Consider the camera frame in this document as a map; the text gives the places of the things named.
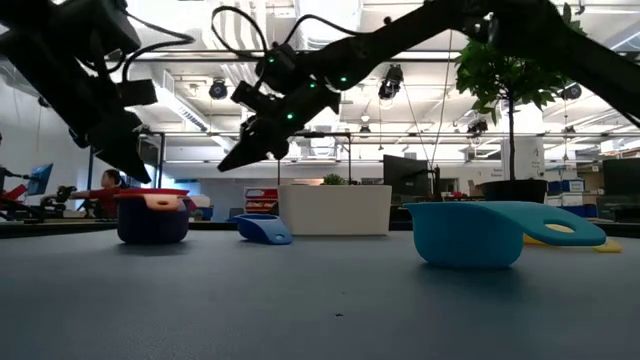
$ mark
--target yellow object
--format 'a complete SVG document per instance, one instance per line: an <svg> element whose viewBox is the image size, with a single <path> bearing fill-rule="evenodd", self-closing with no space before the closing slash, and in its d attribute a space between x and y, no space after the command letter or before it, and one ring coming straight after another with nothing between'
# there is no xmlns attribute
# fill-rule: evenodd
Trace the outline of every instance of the yellow object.
<svg viewBox="0 0 640 360"><path fill-rule="evenodd" d="M538 241L534 238L532 238L531 236L524 234L523 236L524 239L524 244L525 245L545 245L545 246L551 246L551 245L547 245L545 243L543 243L542 241ZM598 245L598 246L594 246L593 250L599 252L599 253L621 253L622 252L622 245L620 245L619 242L613 240L613 239L609 239L607 238L607 240L605 241L604 244L602 245Z"/></svg>

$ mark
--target white planter box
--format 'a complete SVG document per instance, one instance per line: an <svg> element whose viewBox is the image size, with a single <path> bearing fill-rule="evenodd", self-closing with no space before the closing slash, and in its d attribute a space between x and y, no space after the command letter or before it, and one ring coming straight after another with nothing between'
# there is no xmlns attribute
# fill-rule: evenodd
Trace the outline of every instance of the white planter box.
<svg viewBox="0 0 640 360"><path fill-rule="evenodd" d="M391 186L284 185L280 218L292 235L387 235Z"/></svg>

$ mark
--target desk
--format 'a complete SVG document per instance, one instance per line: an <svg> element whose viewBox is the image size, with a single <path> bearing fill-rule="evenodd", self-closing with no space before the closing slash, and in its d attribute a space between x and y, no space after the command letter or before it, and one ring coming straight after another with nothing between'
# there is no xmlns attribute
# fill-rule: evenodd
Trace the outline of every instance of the desk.
<svg viewBox="0 0 640 360"><path fill-rule="evenodd" d="M640 241L433 269L410 232L274 247L236 232L0 241L0 358L633 359Z"/></svg>

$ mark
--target person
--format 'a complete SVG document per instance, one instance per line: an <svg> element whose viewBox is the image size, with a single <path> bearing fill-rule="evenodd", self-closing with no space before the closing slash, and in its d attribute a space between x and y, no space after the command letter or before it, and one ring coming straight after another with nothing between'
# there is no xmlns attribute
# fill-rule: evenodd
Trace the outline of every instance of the person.
<svg viewBox="0 0 640 360"><path fill-rule="evenodd" d="M95 200L100 207L101 215L104 218L116 218L118 216L118 205L114 196L120 193L120 190L127 188L124 180L120 176L120 172L116 169L109 169L102 173L100 180L101 190L77 191L71 193L70 200ZM54 199L56 195L44 196L41 202L48 199Z"/></svg>

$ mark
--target black planter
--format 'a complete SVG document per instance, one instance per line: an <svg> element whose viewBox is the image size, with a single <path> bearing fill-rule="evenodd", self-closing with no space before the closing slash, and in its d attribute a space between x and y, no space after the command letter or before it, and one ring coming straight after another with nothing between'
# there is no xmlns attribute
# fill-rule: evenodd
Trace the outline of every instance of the black planter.
<svg viewBox="0 0 640 360"><path fill-rule="evenodd" d="M487 201L528 201L544 204L546 180L503 180L482 184Z"/></svg>

